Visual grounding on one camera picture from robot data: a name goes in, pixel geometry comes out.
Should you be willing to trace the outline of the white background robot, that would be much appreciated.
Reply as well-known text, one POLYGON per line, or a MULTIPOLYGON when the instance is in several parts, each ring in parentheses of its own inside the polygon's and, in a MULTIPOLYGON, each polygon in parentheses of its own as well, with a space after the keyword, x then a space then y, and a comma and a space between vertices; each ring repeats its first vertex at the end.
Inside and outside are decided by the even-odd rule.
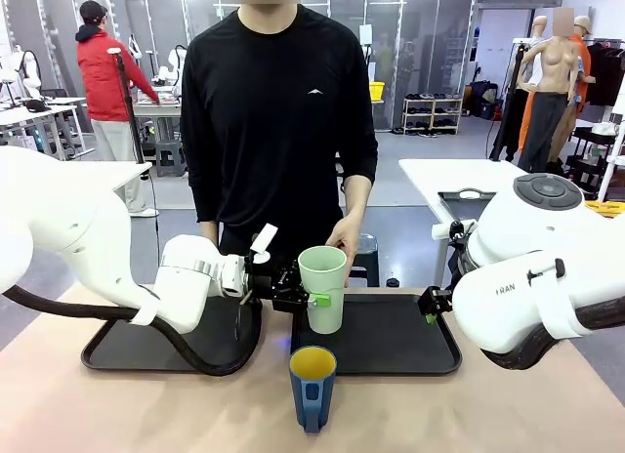
POLYGON ((17 45, 9 56, 0 57, 0 84, 10 101, 41 100, 39 63, 35 54, 17 45))

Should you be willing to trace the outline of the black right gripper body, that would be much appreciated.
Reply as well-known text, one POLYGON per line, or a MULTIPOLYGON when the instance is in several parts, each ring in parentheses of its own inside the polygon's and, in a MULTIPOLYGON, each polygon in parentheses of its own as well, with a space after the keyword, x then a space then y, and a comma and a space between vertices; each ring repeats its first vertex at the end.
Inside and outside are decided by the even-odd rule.
POLYGON ((430 286, 419 297, 418 307, 424 316, 437 316, 444 312, 451 312, 452 291, 430 286))

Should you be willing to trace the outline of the black utility cart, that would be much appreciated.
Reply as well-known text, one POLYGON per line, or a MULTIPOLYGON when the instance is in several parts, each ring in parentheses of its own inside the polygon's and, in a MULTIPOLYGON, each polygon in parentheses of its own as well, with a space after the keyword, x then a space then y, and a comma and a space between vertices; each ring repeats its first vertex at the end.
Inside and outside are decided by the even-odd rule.
POLYGON ((577 141, 575 150, 565 160, 558 159, 555 173, 579 186, 588 200, 597 200, 616 136, 593 133, 591 127, 576 127, 569 140, 577 141))

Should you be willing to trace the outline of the white mannequin orange trousers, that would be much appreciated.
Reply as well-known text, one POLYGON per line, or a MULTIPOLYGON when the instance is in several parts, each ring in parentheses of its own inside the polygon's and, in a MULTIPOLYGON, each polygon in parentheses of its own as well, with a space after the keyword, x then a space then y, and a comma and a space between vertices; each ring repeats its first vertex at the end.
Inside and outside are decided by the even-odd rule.
MULTIPOLYGON (((541 43, 543 38, 543 33, 546 29, 548 19, 546 16, 538 16, 535 17, 532 23, 532 33, 530 38, 529 46, 533 48, 537 44, 541 43)), ((533 59, 532 66, 527 66, 526 69, 531 68, 531 74, 529 76, 523 77, 523 83, 525 85, 533 85, 537 86, 542 78, 542 65, 541 65, 541 56, 537 55, 533 59)), ((527 132, 529 129, 530 119, 531 119, 531 110, 533 104, 533 93, 526 90, 525 88, 521 88, 521 93, 525 96, 525 107, 523 112, 523 118, 520 127, 519 133, 519 152, 522 152, 527 132)))

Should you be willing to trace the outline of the mannequin with orange top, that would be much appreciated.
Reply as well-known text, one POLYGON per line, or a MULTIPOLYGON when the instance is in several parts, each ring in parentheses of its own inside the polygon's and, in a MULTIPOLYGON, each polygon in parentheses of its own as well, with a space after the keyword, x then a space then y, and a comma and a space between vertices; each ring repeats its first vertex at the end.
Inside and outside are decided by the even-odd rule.
POLYGON ((578 73, 578 49, 570 41, 574 33, 574 10, 553 11, 553 36, 532 47, 521 63, 528 65, 539 58, 542 76, 534 84, 518 78, 518 86, 533 95, 528 131, 518 166, 527 173, 543 173, 553 135, 565 108, 575 95, 578 73))

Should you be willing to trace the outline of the person's left forearm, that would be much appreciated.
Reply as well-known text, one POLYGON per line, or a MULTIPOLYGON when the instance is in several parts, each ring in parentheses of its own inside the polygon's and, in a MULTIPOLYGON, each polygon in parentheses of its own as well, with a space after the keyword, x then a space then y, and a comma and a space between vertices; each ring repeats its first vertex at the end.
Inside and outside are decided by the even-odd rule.
POLYGON ((343 185, 345 190, 346 213, 342 223, 351 224, 353 226, 360 225, 364 217, 373 183, 369 178, 363 175, 350 175, 344 177, 343 185))

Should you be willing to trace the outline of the person's right forearm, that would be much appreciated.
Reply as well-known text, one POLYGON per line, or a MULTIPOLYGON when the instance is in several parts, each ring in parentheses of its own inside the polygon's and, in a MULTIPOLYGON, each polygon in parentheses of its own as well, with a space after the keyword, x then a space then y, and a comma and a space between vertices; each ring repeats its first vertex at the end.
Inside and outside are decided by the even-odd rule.
POLYGON ((191 189, 197 222, 201 233, 215 245, 219 244, 217 215, 221 201, 221 180, 201 169, 188 168, 188 184, 191 189))

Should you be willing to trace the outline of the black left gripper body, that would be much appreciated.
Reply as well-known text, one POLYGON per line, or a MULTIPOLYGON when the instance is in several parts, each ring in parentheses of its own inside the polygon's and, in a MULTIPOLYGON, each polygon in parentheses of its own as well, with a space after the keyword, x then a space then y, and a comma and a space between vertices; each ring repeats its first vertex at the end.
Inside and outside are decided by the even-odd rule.
POLYGON ((292 265, 246 264, 248 289, 257 300, 271 302, 276 311, 292 310, 292 265))

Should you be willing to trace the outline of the yellow flat item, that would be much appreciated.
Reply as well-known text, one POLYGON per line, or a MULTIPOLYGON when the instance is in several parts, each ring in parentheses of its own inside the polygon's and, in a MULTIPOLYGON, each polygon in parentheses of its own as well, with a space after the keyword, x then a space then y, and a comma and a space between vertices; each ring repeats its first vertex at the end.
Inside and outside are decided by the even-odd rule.
POLYGON ((625 202, 616 201, 586 201, 586 206, 600 214, 601 216, 609 219, 614 219, 620 215, 625 214, 625 202))

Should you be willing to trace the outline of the pale green plastic cup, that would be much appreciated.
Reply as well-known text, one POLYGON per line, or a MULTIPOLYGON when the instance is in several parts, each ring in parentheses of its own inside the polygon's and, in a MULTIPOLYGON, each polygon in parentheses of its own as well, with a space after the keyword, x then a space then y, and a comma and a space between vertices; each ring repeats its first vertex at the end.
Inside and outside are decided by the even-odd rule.
POLYGON ((331 297, 329 308, 307 309, 309 325, 315 333, 333 334, 342 326, 346 263, 345 253, 331 246, 315 246, 298 257, 304 290, 331 297))

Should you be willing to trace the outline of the black plastic tray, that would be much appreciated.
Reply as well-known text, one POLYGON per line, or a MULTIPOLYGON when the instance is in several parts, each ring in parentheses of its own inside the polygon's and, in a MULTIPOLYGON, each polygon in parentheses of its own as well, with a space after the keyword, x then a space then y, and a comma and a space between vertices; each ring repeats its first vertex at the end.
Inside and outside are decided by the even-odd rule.
POLYGON ((455 372, 462 353, 443 318, 432 324, 411 293, 347 294, 343 323, 315 333, 304 313, 293 317, 290 350, 320 346, 333 352, 339 376, 436 377, 455 372))
POLYGON ((109 321, 82 351, 83 364, 107 371, 202 373, 224 377, 240 370, 259 343, 263 304, 211 297, 197 327, 177 338, 178 350, 152 326, 109 321))

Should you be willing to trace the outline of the black tripod stand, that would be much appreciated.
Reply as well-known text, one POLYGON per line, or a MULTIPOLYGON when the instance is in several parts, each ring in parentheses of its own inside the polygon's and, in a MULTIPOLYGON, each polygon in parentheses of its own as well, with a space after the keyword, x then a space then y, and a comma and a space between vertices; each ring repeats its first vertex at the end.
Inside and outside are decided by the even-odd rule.
POLYGON ((120 83, 121 83, 121 87, 122 87, 123 98, 124 98, 124 102, 125 102, 125 105, 126 105, 126 111, 127 111, 128 118, 129 118, 131 135, 132 135, 132 139, 133 139, 133 143, 134 143, 135 157, 136 157, 136 160, 137 160, 138 163, 143 164, 145 162, 145 159, 144 159, 144 155, 143 155, 143 149, 142 149, 142 146, 141 146, 141 138, 140 138, 137 122, 136 122, 134 106, 133 106, 133 100, 132 100, 131 92, 130 92, 130 89, 129 89, 129 80, 128 80, 127 75, 126 75, 126 67, 125 67, 123 58, 121 56, 121 49, 120 48, 109 48, 107 50, 107 52, 110 55, 112 55, 113 58, 115 59, 115 63, 116 63, 116 66, 117 66, 117 71, 119 73, 119 78, 120 78, 120 83))

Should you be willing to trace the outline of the white background desk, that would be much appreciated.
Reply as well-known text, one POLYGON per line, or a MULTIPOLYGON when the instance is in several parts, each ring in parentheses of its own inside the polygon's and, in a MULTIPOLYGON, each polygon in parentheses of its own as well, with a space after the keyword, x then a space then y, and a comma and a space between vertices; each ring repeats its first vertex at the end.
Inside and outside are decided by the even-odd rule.
POLYGON ((0 107, 0 146, 29 148, 61 161, 91 153, 85 145, 75 104, 49 104, 43 111, 0 107))

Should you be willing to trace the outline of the blue cup yellow inside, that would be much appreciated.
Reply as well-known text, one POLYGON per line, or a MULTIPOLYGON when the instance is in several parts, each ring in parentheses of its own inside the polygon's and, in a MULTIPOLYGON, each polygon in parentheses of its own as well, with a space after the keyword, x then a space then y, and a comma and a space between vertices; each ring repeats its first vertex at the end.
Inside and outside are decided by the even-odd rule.
POLYGON ((335 355, 319 346, 291 354, 289 373, 298 424, 306 433, 320 433, 328 422, 337 369, 335 355))

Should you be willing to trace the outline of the person's left hand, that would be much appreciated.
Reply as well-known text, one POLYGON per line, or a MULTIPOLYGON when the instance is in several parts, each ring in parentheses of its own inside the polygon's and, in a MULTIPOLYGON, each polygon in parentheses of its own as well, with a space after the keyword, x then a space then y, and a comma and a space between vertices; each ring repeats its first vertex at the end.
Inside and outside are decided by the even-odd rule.
POLYGON ((351 211, 334 226, 325 243, 326 246, 342 250, 347 257, 345 285, 348 285, 349 275, 357 253, 362 220, 362 211, 351 211))

